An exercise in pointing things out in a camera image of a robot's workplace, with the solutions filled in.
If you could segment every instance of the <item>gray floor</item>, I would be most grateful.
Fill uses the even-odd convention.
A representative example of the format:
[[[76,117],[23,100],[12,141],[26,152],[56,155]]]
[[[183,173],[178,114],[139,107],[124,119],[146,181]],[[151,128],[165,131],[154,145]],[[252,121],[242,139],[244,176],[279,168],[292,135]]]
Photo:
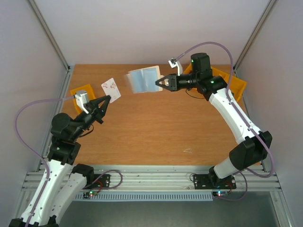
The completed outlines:
[[[60,224],[60,227],[223,226],[279,226],[269,193],[251,192],[237,202],[73,202]]]

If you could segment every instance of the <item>white wall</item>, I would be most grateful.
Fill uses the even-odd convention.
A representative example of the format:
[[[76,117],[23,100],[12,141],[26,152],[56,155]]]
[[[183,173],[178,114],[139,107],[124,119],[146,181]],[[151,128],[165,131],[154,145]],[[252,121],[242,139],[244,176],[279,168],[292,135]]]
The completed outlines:
[[[36,0],[63,55],[76,63],[167,63],[215,41],[239,57],[268,0]],[[203,47],[228,64],[219,47]],[[189,56],[183,59],[188,62]]]
[[[279,0],[239,69],[248,110],[273,135],[276,171],[296,226],[303,223],[303,2]]]
[[[13,131],[23,105],[58,96],[65,70],[25,0],[0,4],[0,223],[8,226],[27,171],[36,158]],[[54,104],[24,111],[18,121],[23,138],[37,151],[50,125]]]

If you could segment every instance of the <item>white card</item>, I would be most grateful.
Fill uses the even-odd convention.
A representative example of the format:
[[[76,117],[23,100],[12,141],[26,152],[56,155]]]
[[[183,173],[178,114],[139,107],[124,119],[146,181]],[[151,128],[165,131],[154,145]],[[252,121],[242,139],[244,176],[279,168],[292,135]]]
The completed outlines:
[[[103,88],[105,94],[111,97],[109,103],[112,103],[121,97],[120,91],[114,81],[114,78],[111,78],[105,83],[101,84],[101,87]]]

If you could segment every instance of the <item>brown table surface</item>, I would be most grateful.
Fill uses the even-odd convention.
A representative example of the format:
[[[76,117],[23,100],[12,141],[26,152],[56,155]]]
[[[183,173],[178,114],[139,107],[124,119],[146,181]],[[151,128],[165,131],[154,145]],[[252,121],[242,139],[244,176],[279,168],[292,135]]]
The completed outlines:
[[[124,75],[153,65],[76,65],[69,90],[91,84],[96,97],[101,84],[114,78],[121,97],[109,104],[102,125],[78,142],[76,163],[120,165],[215,165],[236,146],[235,138],[217,110],[203,99],[178,92],[133,94]],[[215,67],[229,71],[228,65]],[[160,65],[161,75],[176,72]],[[199,96],[195,91],[191,95]],[[77,115],[72,101],[63,112]]]

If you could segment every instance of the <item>yellow bin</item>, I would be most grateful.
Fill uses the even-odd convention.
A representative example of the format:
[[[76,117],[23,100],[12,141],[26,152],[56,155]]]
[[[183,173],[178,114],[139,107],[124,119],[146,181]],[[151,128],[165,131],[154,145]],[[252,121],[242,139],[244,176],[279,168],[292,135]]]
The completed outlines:
[[[220,76],[222,77],[226,83],[228,83],[228,79],[229,79],[229,73],[223,72],[215,67],[211,67],[213,70],[213,76]],[[184,70],[184,74],[188,74],[190,73],[192,70],[191,68],[191,64]],[[231,91],[233,93],[233,97],[235,98],[235,100],[238,102],[243,94],[243,91],[246,87],[247,82],[239,79],[235,76],[232,76],[232,82],[231,82]]]
[[[84,86],[81,86],[81,87],[78,87],[78,88],[75,88],[75,89],[71,90],[71,95],[74,96],[76,94],[76,92],[80,91],[80,90],[85,90],[87,92],[87,94],[89,96],[89,100],[96,99],[94,90],[93,90],[93,88],[91,87],[90,84],[86,84]],[[76,103],[76,99],[73,99],[72,101],[74,102],[74,106],[75,106],[75,109],[76,109],[77,113],[80,114],[82,112],[82,110],[80,109],[80,107],[78,107],[78,105]]]

